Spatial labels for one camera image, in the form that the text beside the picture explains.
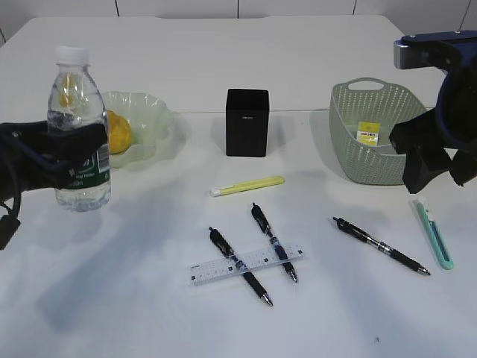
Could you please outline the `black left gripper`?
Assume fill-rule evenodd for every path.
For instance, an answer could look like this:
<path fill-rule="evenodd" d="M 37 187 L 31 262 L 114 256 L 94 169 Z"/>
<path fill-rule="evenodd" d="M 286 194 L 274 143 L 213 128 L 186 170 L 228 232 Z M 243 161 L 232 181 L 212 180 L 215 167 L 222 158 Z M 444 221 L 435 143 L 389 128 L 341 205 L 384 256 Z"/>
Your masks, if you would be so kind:
<path fill-rule="evenodd" d="M 106 144 L 101 123 L 70 131 L 50 131 L 46 122 L 1 123 L 1 201 L 18 192 L 66 188 L 78 166 Z"/>

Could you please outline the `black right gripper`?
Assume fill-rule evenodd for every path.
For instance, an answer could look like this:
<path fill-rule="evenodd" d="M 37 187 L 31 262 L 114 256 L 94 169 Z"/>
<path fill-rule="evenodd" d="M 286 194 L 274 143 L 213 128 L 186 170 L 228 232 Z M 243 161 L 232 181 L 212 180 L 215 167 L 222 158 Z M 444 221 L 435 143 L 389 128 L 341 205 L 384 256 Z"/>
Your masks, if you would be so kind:
<path fill-rule="evenodd" d="M 476 177 L 476 67 L 450 71 L 433 109 L 394 126 L 389 140 L 406 154 L 402 181 L 411 194 L 449 170 L 463 186 Z M 443 148 L 457 149 L 452 159 Z"/>

